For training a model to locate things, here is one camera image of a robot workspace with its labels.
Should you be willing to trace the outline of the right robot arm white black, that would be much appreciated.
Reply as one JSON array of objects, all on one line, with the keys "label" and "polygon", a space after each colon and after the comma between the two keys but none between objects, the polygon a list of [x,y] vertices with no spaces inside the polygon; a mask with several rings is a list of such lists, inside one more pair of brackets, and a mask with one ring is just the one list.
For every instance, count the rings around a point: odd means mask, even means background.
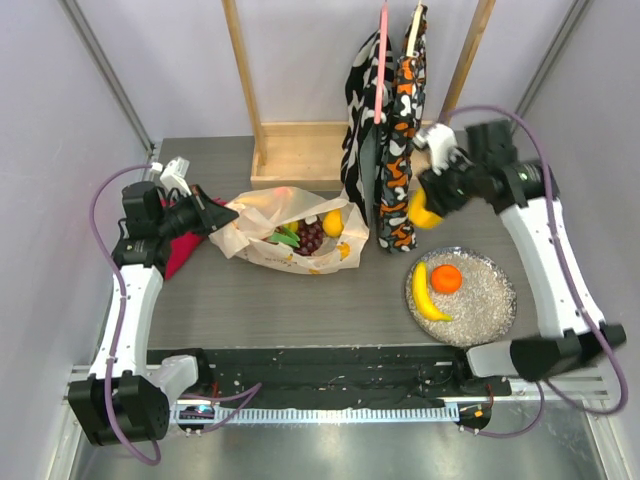
[{"label": "right robot arm white black", "polygon": [[608,323],[586,286],[563,222],[559,189],[539,159],[520,160],[508,121],[467,127],[459,147],[444,124],[420,128],[413,139],[430,155],[418,177],[410,218],[432,228],[470,200],[482,199],[514,242],[533,294],[538,332],[467,350],[451,371],[457,391],[472,395],[489,376],[530,382],[593,366],[627,340],[624,327]]}]

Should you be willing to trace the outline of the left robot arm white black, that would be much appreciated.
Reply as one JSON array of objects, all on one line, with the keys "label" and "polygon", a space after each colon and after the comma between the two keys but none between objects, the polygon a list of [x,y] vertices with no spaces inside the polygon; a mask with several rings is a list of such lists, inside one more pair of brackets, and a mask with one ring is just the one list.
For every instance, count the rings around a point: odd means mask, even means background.
[{"label": "left robot arm white black", "polygon": [[184,393],[203,398],[214,384],[201,348],[176,350],[158,369],[149,370],[148,339],[172,241],[187,233],[214,233],[239,215],[197,185],[175,201],[163,195],[151,181],[122,191],[120,238],[107,255],[115,273],[102,344],[87,379],[72,382],[68,390],[68,402],[93,445],[163,439],[178,398]]}]

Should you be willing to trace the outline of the banana print plastic bag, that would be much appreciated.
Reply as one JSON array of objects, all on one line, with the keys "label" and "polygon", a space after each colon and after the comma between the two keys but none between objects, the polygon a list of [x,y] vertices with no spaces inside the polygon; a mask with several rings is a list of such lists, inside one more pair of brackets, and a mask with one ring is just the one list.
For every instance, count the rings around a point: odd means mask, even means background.
[{"label": "banana print plastic bag", "polygon": [[227,258],[295,274],[356,268],[369,228],[344,193],[326,200],[297,187],[243,193],[227,206],[239,214],[209,239]]}]

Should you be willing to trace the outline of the fake yellow banana bunch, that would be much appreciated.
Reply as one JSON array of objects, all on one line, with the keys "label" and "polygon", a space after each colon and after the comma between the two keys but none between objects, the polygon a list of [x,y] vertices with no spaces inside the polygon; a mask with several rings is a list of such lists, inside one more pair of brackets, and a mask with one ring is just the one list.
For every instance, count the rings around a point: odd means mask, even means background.
[{"label": "fake yellow banana bunch", "polygon": [[452,317],[440,311],[431,300],[427,285],[427,273],[427,266],[424,262],[418,262],[413,270],[411,292],[416,309],[428,321],[451,322]]}]

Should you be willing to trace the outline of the fake orange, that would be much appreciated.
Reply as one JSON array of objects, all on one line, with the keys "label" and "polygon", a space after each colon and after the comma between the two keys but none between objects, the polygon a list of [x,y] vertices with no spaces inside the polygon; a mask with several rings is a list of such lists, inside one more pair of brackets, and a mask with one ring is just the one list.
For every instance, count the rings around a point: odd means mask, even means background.
[{"label": "fake orange", "polygon": [[430,282],[437,293],[453,294],[461,288],[463,276],[454,265],[443,264],[433,269]]}]

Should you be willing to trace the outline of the fake yellow bell pepper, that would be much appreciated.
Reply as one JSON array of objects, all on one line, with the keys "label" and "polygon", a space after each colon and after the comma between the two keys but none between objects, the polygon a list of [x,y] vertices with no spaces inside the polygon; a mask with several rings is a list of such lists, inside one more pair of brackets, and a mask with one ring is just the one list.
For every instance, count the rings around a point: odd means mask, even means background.
[{"label": "fake yellow bell pepper", "polygon": [[427,209],[427,197],[422,188],[417,189],[409,201],[408,219],[421,229],[433,229],[442,222],[439,215]]}]

